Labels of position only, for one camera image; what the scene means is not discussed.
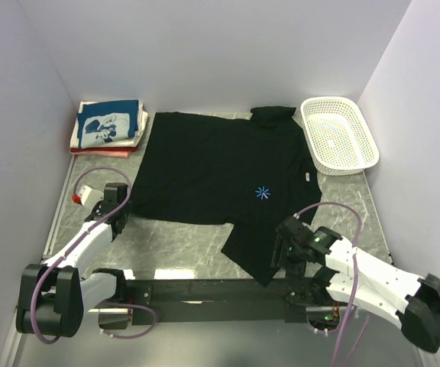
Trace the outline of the black t shirt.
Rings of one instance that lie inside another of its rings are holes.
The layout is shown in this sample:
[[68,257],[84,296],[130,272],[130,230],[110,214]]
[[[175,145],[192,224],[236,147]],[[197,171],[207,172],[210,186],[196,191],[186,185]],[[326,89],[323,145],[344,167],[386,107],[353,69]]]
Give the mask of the black t shirt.
[[232,224],[222,252],[259,284],[276,274],[276,227],[322,198],[295,109],[257,107],[249,119],[154,116],[131,191],[131,213],[198,225]]

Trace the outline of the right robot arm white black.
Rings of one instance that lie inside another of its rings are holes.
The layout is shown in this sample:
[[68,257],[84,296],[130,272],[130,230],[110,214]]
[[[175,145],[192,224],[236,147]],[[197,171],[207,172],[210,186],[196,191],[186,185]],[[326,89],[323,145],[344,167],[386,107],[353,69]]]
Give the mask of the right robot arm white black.
[[289,300],[353,304],[392,323],[421,350],[438,352],[440,278],[398,269],[333,230],[321,226],[313,232],[292,216],[276,234],[272,264],[302,287],[289,291]]

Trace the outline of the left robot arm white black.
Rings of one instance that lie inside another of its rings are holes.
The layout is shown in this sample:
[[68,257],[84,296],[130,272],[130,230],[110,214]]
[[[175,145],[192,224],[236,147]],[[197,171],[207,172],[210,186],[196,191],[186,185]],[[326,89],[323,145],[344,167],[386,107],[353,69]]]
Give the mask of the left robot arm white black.
[[22,272],[16,330],[33,334],[36,320],[42,337],[53,343],[74,336],[88,310],[106,302],[120,307],[128,299],[122,270],[99,268],[81,279],[97,255],[120,235],[128,221],[128,185],[108,183],[103,199],[86,217],[78,234],[43,264],[30,264]]

